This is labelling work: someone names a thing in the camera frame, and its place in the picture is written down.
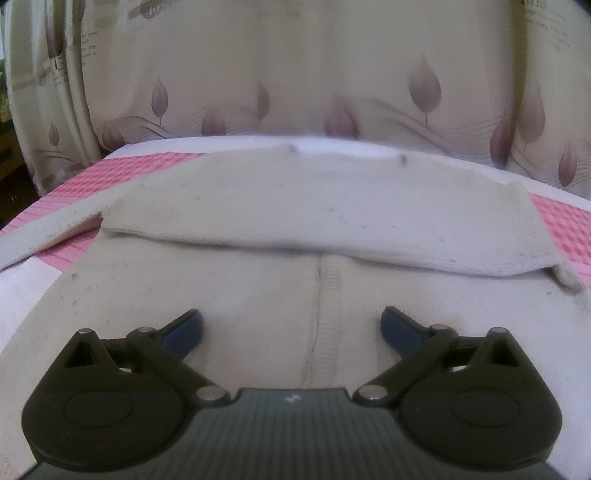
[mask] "metal pin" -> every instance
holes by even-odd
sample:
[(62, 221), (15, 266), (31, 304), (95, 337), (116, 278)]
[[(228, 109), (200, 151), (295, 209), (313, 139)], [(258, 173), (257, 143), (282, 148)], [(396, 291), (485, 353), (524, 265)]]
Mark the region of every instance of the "metal pin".
[(221, 400), (227, 393), (225, 389), (218, 385), (207, 385), (197, 390), (199, 399), (207, 402)]
[(359, 395), (365, 400), (378, 401), (388, 396), (388, 390), (381, 385), (364, 385), (358, 390)]

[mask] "leaf pattern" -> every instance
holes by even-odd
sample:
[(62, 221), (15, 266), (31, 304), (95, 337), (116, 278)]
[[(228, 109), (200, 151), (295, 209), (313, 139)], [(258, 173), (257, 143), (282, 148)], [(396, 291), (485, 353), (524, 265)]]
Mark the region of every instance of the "leaf pattern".
[(59, 187), (59, 185), (67, 182), (73, 176), (80, 173), (84, 170), (84, 167), (79, 163), (72, 162), (70, 165), (58, 168), (57, 170), (52, 170), (49, 175), (44, 176), (40, 183), (41, 189), (44, 193), (49, 193), (50, 191)]
[(139, 12), (146, 19), (154, 18), (162, 11), (162, 2), (158, 0), (142, 0)]
[(262, 84), (259, 84), (256, 92), (256, 116), (259, 121), (264, 119), (267, 113), (269, 113), (269, 104), (269, 92), (267, 92), (267, 89)]
[(168, 92), (164, 87), (164, 84), (158, 77), (158, 82), (152, 91), (152, 111), (160, 119), (160, 126), (162, 126), (162, 117), (168, 109)]
[(111, 150), (112, 152), (125, 145), (125, 139), (123, 138), (123, 135), (121, 135), (118, 130), (110, 127), (109, 125), (105, 125), (100, 138), (103, 141), (105, 148)]
[(425, 114), (425, 123), (427, 123), (427, 114), (435, 110), (441, 102), (441, 84), (427, 63), (425, 55), (408, 77), (408, 91), (413, 103)]
[(558, 164), (558, 179), (563, 187), (567, 187), (574, 180), (577, 173), (577, 152), (571, 143), (564, 148)]
[(517, 130), (526, 144), (538, 140), (546, 126), (546, 114), (544, 112), (544, 102), (540, 87), (533, 94), (525, 97), (519, 119), (517, 120)]
[(349, 109), (334, 105), (324, 117), (324, 133), (328, 137), (359, 138), (359, 128)]
[(49, 143), (52, 144), (54, 147), (57, 147), (57, 144), (60, 142), (60, 133), (57, 130), (57, 127), (53, 124), (53, 122), (49, 125)]
[(57, 57), (64, 50), (64, 5), (62, 1), (46, 2), (45, 36), (47, 56), (57, 69)]
[(509, 115), (503, 115), (491, 136), (489, 145), (491, 160), (499, 168), (505, 168), (513, 143), (514, 127)]
[(201, 123), (201, 135), (203, 137), (226, 135), (226, 125), (223, 122), (220, 112), (213, 108), (207, 111)]

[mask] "curtain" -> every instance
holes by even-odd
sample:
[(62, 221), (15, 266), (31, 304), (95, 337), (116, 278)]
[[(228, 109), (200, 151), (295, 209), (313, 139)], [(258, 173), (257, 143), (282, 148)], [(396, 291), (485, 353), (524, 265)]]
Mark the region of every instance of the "curtain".
[(591, 198), (590, 19), (574, 0), (12, 0), (2, 32), (41, 194), (126, 143), (266, 132)]

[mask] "white logo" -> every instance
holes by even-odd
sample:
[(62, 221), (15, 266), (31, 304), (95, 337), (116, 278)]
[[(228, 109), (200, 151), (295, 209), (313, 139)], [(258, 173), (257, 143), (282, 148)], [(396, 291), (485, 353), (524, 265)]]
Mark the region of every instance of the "white logo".
[(299, 402), (301, 400), (301, 397), (295, 393), (291, 394), (291, 397), (286, 397), (285, 401), (288, 401), (289, 403), (291, 403), (292, 405), (296, 402)]

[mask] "gray ribbed panel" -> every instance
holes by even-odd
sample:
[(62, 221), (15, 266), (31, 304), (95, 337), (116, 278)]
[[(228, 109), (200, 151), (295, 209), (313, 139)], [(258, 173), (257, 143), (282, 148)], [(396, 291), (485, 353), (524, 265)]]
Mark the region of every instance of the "gray ribbed panel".
[(74, 473), (41, 465), (25, 478), (561, 480), (547, 465), (481, 473), (441, 463), (410, 444), (389, 412), (359, 407), (344, 390), (245, 390), (229, 407), (200, 412), (171, 449), (140, 466)]

